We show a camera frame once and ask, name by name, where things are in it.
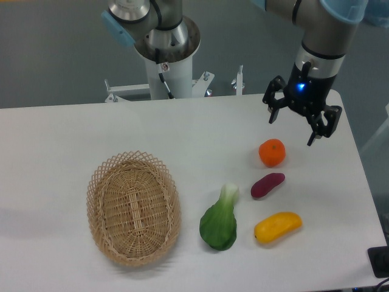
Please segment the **woven basket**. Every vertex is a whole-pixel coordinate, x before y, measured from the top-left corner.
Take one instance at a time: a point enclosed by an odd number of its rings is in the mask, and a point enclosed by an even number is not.
[[[99,250],[111,260],[141,266],[163,256],[181,226],[178,193],[168,169],[152,155],[108,159],[88,186],[88,220]]]

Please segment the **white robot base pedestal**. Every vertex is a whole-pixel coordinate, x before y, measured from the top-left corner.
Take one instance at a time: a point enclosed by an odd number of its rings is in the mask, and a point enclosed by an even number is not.
[[[156,64],[143,56],[151,100],[167,99],[168,91],[159,78],[160,68],[166,84],[176,99],[192,97],[192,55],[174,63]]]

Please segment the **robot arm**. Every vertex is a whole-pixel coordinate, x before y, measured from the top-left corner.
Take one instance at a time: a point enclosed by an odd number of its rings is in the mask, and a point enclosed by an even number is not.
[[[336,130],[342,108],[328,106],[326,98],[339,72],[367,0],[253,0],[254,3],[305,29],[288,83],[275,77],[266,90],[270,123],[280,108],[289,107],[304,116],[312,128],[308,140],[330,137]],[[275,93],[284,97],[276,99]]]
[[[113,37],[130,47],[153,29],[171,30],[182,21],[182,0],[109,0],[102,20]]]

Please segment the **toy orange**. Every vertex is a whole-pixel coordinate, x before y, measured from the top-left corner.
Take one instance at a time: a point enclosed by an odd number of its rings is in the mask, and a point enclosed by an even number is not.
[[[284,161],[286,152],[284,144],[278,139],[267,140],[260,146],[260,158],[267,167],[275,167]]]

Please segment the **green vegetable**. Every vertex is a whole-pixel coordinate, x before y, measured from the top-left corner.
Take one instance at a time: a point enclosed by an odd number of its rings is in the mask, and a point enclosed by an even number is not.
[[[200,236],[211,248],[218,251],[229,249],[236,240],[236,219],[233,206],[238,200],[239,188],[232,183],[224,184],[219,200],[210,207],[200,220]]]

